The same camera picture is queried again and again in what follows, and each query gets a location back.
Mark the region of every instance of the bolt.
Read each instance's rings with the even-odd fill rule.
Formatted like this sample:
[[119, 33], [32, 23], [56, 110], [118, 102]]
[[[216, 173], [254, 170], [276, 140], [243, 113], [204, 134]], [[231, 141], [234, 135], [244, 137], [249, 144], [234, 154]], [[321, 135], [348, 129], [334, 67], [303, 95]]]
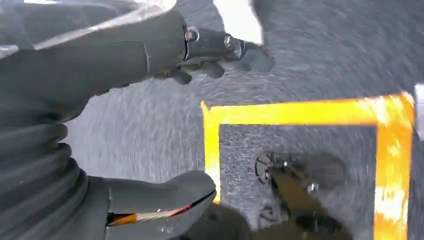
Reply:
[[319, 185], [316, 182], [309, 184], [306, 188], [309, 194], [314, 194], [317, 192]]
[[236, 46], [236, 39], [230, 34], [226, 34], [224, 38], [224, 45], [228, 50], [233, 50]]
[[194, 31], [186, 31], [184, 33], [184, 38], [187, 42], [192, 42], [197, 39], [197, 34]]

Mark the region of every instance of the bolt head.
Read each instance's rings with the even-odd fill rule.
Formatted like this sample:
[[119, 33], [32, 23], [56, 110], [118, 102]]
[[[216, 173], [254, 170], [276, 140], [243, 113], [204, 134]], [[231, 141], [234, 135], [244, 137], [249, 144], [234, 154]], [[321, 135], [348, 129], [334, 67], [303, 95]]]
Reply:
[[316, 193], [318, 191], [318, 187], [319, 187], [319, 185], [317, 183], [313, 182], [313, 183], [311, 183], [307, 186], [306, 190], [309, 194], [313, 194], [313, 193]]
[[197, 35], [194, 31], [186, 31], [184, 33], [184, 38], [187, 42], [192, 42], [192, 41], [196, 40]]
[[226, 34], [224, 38], [224, 45], [227, 49], [233, 50], [236, 46], [236, 39], [230, 34]]

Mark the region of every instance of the yellow painted line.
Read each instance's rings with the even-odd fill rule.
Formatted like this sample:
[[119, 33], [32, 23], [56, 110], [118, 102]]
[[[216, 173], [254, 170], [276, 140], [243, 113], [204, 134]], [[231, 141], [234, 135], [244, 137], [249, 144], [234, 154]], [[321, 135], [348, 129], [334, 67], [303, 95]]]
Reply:
[[212, 106], [201, 102], [205, 171], [221, 201], [220, 125], [377, 127], [374, 239], [406, 240], [414, 103], [408, 93], [372, 98]]

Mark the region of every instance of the yellow road marking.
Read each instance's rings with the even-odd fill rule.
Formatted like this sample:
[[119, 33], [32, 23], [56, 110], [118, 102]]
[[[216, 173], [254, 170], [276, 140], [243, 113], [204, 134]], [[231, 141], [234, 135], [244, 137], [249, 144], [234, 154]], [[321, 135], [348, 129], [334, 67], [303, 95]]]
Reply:
[[413, 98], [408, 93], [372, 98], [212, 107], [202, 101], [200, 105], [204, 124], [205, 171], [216, 184], [215, 203], [221, 201], [220, 125], [376, 126], [374, 239], [407, 239], [415, 118]]

